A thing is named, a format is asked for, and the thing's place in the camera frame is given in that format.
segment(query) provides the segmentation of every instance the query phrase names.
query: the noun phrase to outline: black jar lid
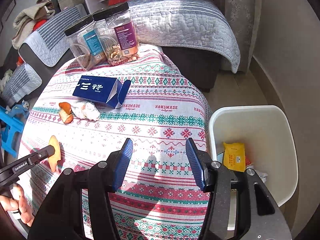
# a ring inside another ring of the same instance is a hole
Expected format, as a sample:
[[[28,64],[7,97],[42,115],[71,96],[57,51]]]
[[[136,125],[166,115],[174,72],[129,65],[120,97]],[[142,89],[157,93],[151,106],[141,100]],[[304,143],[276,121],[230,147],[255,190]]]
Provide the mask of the black jar lid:
[[[105,9],[96,11],[95,13],[92,14],[92,16],[93,16],[93,19],[97,22],[97,21],[101,21],[103,19],[109,18],[118,13],[125,12],[128,9],[129,9],[128,3],[122,2],[122,3],[117,3],[114,5],[108,6]]]
[[[67,29],[64,30],[64,33],[66,36],[70,36],[92,22],[93,22],[93,17],[91,14],[89,14],[77,20],[72,25],[70,25]]]

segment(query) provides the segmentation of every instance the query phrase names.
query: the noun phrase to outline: banana peel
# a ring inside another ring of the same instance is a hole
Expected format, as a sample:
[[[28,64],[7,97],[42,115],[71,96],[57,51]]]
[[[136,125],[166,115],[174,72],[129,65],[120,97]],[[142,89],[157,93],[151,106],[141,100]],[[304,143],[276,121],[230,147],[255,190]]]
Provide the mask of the banana peel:
[[[60,151],[60,144],[54,135],[50,137],[49,145],[52,145],[54,147],[54,155],[48,158],[48,162],[49,162],[51,171],[55,172],[58,165],[57,162],[61,160],[61,151]]]

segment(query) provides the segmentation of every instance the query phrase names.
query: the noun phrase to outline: tablecloth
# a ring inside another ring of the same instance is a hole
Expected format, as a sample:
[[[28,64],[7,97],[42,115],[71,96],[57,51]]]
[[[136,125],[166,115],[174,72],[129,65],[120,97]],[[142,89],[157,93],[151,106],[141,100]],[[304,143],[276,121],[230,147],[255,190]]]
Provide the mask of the tablecloth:
[[[58,104],[79,99],[72,93],[81,75],[130,79],[123,107],[98,106],[100,120],[75,117],[63,124]],[[19,183],[36,214],[61,171],[89,169],[131,138],[133,155],[124,182],[109,194],[121,239],[197,239],[209,195],[195,184],[185,141],[192,137],[198,149],[209,149],[210,115],[203,94],[153,46],[141,46],[141,57],[135,62],[116,67],[103,64],[89,72],[71,60],[52,77],[32,108],[19,150],[19,157],[28,155],[47,146],[55,135],[62,160],[55,173],[47,160],[42,161],[22,174]],[[86,236],[92,238],[86,190],[83,219]]]

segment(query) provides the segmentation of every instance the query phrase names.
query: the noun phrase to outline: floral curtain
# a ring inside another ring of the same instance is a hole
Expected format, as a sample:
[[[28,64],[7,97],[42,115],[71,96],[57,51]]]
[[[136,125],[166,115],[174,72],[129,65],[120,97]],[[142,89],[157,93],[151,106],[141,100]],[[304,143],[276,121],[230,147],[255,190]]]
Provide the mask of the floral curtain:
[[[238,42],[241,60],[239,71],[247,72],[256,42],[262,0],[214,0],[225,15]],[[230,70],[230,63],[222,63],[223,70]]]

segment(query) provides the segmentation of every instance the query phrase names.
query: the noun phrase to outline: human hand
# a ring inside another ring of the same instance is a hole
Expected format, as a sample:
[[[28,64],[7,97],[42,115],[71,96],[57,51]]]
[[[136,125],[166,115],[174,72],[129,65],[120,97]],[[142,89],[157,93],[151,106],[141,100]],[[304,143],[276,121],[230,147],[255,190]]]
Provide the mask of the human hand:
[[[15,211],[19,208],[21,221],[31,227],[34,217],[31,213],[31,207],[28,205],[27,199],[24,196],[23,188],[19,184],[13,186],[13,196],[16,200],[6,196],[0,196],[0,203],[4,211]]]

